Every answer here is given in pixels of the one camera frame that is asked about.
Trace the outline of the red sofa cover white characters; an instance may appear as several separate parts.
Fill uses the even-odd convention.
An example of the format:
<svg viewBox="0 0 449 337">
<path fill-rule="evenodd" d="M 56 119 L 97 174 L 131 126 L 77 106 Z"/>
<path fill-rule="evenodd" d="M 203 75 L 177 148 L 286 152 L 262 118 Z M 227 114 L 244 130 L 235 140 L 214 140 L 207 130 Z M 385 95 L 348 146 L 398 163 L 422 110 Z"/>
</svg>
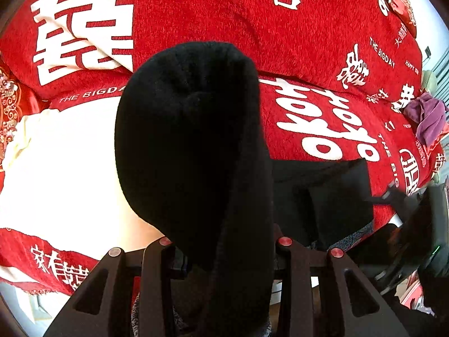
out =
<svg viewBox="0 0 449 337">
<path fill-rule="evenodd" d="M 191 41 L 255 63 L 276 160 L 365 159 L 371 188 L 412 192 L 445 162 L 403 116 L 421 50 L 385 0 L 25 0 L 1 59 L 49 107 L 23 116 L 1 173 L 1 280 L 72 294 L 110 247 L 157 239 L 120 189 L 114 122 L 130 77 Z"/>
</svg>

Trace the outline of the red embroidered cushion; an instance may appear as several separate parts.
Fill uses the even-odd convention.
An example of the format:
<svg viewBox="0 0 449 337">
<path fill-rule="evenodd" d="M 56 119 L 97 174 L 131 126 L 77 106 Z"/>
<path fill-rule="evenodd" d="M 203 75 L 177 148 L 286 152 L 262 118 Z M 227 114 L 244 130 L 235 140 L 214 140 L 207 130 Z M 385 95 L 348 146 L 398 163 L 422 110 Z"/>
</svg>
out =
<svg viewBox="0 0 449 337">
<path fill-rule="evenodd" d="M 13 141 L 17 124 L 23 116 L 40 113 L 49 107 L 49 101 L 42 100 L 33 90 L 22 84 L 12 70 L 1 59 L 1 173 L 4 173 L 4 156 Z"/>
</svg>

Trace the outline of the black pants with grey waistband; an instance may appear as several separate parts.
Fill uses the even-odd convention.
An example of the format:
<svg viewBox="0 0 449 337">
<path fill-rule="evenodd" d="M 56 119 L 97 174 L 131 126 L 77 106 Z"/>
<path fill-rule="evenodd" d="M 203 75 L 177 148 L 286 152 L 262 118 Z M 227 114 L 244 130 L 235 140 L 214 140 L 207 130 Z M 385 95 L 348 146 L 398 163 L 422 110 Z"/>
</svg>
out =
<svg viewBox="0 0 449 337">
<path fill-rule="evenodd" d="M 252 61 L 230 44 L 150 58 L 116 114 L 116 168 L 132 210 L 203 281 L 198 336 L 261 336 L 273 273 L 272 183 Z"/>
</svg>

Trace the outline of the purple cloth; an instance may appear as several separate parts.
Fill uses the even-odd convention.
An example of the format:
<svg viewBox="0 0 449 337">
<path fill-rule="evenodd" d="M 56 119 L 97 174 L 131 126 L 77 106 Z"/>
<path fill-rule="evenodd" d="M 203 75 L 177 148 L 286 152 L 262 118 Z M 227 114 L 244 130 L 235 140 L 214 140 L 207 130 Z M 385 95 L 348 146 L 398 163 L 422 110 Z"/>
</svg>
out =
<svg viewBox="0 0 449 337">
<path fill-rule="evenodd" d="M 427 91 L 410 101 L 403 113 L 417 124 L 416 138 L 429 147 L 440 135 L 446 122 L 448 107 Z"/>
</svg>

